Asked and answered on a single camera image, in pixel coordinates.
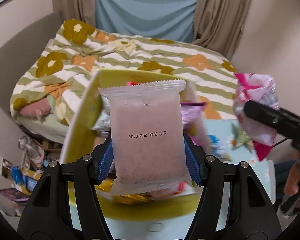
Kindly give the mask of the right hand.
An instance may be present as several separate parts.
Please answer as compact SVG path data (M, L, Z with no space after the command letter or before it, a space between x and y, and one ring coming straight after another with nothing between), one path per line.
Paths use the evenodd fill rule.
M300 159L300 153L295 153L295 159ZM297 161L293 164L292 168L289 171L288 178L284 187L284 194L288 195L289 197L295 195L298 190L299 186L298 183L300 181L300 161Z

